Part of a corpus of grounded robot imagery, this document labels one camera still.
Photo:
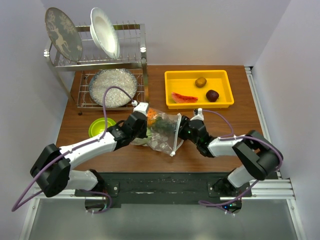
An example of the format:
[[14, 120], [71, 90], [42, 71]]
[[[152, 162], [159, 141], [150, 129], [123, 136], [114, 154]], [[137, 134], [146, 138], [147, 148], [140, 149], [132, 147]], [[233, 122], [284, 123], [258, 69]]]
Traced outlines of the fake purple plum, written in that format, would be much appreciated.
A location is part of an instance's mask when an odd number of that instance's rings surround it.
[[207, 98], [207, 100], [209, 101], [209, 102], [211, 102], [211, 103], [214, 103], [214, 102], [216, 102], [218, 99], [219, 99], [219, 97], [220, 97], [220, 95], [219, 95], [219, 93], [217, 92], [217, 91], [215, 91], [215, 90], [209, 90], [207, 93], [206, 93], [206, 98]]

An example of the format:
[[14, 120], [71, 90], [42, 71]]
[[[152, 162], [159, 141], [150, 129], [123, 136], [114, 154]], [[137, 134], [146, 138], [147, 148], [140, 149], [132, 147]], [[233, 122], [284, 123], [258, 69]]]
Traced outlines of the white deep plate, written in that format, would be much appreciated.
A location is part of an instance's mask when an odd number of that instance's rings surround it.
[[120, 42], [116, 30], [106, 13], [94, 7], [90, 12], [90, 34], [95, 45], [111, 59], [120, 57]]

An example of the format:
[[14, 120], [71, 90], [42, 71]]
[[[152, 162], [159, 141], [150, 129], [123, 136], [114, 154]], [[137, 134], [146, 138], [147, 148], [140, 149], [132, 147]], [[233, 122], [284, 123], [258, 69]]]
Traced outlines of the fake watermelon slice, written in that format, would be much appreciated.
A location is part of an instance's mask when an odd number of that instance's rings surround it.
[[176, 92], [171, 93], [171, 98], [176, 104], [188, 104], [188, 103], [197, 103], [198, 98], [195, 96], [186, 96], [186, 95], [181, 95]]

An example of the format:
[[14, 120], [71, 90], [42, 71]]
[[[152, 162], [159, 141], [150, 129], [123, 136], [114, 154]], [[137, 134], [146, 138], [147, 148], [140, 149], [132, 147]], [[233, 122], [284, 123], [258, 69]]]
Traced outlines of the clear zip top bag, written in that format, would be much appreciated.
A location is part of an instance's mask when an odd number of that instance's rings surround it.
[[180, 113], [172, 115], [150, 107], [147, 113], [147, 137], [136, 138], [131, 144], [150, 147], [173, 157], [184, 142], [178, 137], [181, 121]]

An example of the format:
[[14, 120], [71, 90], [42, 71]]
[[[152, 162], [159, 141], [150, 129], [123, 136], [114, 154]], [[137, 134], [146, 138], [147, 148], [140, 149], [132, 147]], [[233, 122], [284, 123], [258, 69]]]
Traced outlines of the fake orange pineapple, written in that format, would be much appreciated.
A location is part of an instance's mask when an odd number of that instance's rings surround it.
[[154, 108], [149, 108], [147, 112], [147, 126], [151, 127], [157, 120], [158, 112]]

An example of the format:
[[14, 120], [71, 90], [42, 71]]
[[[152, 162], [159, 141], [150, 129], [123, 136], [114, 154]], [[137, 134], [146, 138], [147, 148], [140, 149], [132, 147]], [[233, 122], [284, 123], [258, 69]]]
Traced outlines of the grey deer pattern plate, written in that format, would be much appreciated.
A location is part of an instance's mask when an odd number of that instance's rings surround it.
[[66, 59], [78, 62], [83, 53], [83, 45], [76, 26], [60, 9], [50, 7], [45, 12], [45, 28], [57, 51]]

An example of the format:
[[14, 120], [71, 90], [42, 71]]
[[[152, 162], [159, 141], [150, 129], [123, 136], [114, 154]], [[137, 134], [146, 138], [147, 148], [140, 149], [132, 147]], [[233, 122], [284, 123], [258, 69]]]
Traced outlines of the yellow plastic tray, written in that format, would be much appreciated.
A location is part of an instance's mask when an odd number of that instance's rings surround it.
[[[196, 79], [204, 77], [207, 83], [204, 87], [195, 85]], [[233, 105], [233, 97], [228, 74], [225, 70], [175, 70], [164, 73], [165, 101], [169, 109], [221, 109]], [[216, 102], [209, 102], [206, 93], [214, 90], [219, 93]], [[197, 97], [197, 103], [175, 103], [171, 93]]]

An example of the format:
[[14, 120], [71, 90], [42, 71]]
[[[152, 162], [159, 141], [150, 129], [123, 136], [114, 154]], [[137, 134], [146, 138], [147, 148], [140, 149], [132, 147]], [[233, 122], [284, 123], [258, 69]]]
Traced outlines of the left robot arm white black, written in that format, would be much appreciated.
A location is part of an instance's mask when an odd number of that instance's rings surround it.
[[47, 145], [32, 166], [30, 174], [48, 198], [63, 190], [74, 189], [86, 190], [92, 196], [99, 196], [104, 190], [104, 184], [98, 174], [93, 170], [77, 171], [75, 167], [146, 136], [147, 115], [134, 111], [127, 120], [107, 128], [105, 133], [68, 146]]

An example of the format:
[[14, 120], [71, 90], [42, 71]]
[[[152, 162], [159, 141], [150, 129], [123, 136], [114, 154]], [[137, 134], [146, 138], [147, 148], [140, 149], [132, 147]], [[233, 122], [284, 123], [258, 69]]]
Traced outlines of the metal dish rack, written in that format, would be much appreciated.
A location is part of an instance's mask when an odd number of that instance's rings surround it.
[[120, 56], [117, 59], [109, 58], [102, 50], [96, 48], [88, 25], [77, 27], [84, 47], [79, 61], [66, 59], [51, 40], [46, 43], [43, 53], [45, 61], [78, 115], [82, 115], [83, 111], [102, 108], [89, 94], [90, 81], [100, 70], [127, 69], [137, 80], [134, 99], [138, 102], [148, 102], [150, 99], [146, 26], [143, 23], [123, 22], [115, 24], [114, 28], [120, 43]]

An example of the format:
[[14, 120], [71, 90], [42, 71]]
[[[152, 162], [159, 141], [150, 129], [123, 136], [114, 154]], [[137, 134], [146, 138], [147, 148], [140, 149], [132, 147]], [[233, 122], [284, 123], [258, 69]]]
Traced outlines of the green plastic bowl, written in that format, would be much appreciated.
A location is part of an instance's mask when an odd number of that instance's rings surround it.
[[[113, 119], [109, 117], [107, 118], [107, 127], [114, 126], [115, 124], [116, 122]], [[92, 138], [103, 133], [104, 130], [105, 130], [105, 118], [101, 117], [91, 123], [88, 129], [88, 135], [90, 138]]]

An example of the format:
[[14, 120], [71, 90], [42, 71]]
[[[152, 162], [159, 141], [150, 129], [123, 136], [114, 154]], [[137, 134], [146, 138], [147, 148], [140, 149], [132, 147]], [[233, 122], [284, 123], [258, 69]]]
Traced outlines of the speckled glass plate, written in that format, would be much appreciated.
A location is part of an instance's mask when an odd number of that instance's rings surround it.
[[105, 96], [106, 108], [118, 108], [131, 102], [136, 95], [138, 82], [128, 70], [104, 69], [93, 76], [89, 83], [89, 94], [98, 105], [103, 104]]

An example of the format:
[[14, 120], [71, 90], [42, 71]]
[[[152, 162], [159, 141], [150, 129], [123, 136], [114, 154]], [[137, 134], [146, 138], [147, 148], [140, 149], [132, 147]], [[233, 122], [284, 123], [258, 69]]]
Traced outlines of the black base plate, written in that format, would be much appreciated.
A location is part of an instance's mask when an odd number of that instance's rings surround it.
[[123, 204], [196, 205], [200, 200], [221, 203], [249, 186], [222, 189], [225, 172], [101, 172], [112, 207]]

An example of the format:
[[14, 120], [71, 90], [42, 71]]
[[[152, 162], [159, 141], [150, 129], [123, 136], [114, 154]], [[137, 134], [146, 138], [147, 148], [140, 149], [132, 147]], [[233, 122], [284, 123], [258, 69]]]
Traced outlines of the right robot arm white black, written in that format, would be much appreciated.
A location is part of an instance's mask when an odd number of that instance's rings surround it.
[[236, 156], [242, 165], [214, 183], [215, 191], [233, 197], [241, 187], [252, 181], [263, 181], [283, 163], [283, 155], [258, 131], [233, 137], [211, 136], [202, 119], [182, 116], [178, 137], [195, 144], [201, 155], [208, 158]]

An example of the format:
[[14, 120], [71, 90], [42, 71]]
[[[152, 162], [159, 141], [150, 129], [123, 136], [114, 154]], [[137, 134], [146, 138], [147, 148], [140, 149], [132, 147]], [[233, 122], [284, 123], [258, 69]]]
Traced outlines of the fake brown kiwi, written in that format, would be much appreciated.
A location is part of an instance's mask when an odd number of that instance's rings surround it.
[[199, 77], [198, 79], [195, 80], [195, 85], [198, 88], [202, 88], [207, 84], [207, 79], [205, 77]]

